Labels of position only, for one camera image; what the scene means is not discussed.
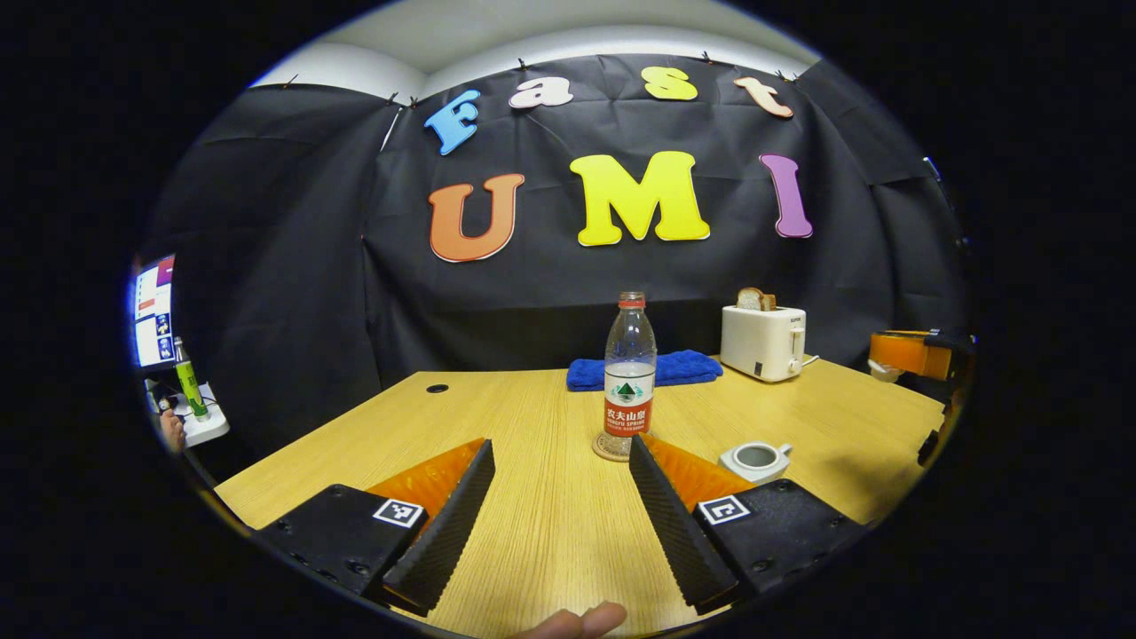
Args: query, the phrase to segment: human hand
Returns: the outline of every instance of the human hand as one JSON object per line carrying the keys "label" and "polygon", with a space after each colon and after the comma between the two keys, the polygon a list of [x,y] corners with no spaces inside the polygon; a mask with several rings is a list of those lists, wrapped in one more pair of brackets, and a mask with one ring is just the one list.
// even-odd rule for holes
{"label": "human hand", "polygon": [[509,639],[596,639],[615,630],[626,619],[627,608],[603,601],[583,615],[561,609],[535,628],[518,632]]}
{"label": "human hand", "polygon": [[182,418],[174,415],[174,412],[167,408],[159,417],[161,422],[161,434],[166,439],[166,446],[169,447],[174,453],[181,453],[185,450],[185,424]]}

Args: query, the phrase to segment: blue towel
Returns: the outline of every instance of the blue towel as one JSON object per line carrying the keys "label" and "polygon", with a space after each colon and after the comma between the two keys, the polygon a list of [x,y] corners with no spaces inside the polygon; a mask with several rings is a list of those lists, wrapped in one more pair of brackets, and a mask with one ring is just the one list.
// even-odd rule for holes
{"label": "blue towel", "polygon": [[[721,375],[721,364],[694,350],[660,355],[655,360],[654,385],[712,382]],[[603,390],[603,360],[577,359],[568,366],[568,390]]]}

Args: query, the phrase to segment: finger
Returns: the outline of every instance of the finger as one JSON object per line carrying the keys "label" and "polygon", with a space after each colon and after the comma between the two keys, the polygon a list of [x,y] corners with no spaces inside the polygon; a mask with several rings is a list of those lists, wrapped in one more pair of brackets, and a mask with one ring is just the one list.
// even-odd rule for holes
{"label": "finger", "polygon": [[510,639],[579,639],[584,632],[584,623],[578,616],[559,611],[535,628],[518,632]]}
{"label": "finger", "polygon": [[584,632],[580,639],[595,639],[611,632],[627,620],[627,608],[612,601],[604,601],[584,613],[580,622]]}

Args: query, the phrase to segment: computer monitor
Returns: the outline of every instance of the computer monitor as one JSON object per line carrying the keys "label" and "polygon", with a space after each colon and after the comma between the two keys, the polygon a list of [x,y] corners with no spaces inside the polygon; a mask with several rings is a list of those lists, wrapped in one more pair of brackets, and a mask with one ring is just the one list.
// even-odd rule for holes
{"label": "computer monitor", "polygon": [[172,313],[174,256],[142,267],[132,282],[130,301],[134,364],[142,372],[172,368],[174,320]]}

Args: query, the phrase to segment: screen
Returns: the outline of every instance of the screen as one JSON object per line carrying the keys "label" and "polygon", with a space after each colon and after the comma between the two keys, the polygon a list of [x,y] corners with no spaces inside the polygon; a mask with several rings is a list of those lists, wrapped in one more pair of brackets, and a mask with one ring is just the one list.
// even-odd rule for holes
{"label": "screen", "polygon": [[174,364],[173,280],[174,256],[144,267],[134,279],[134,348],[139,366]]}

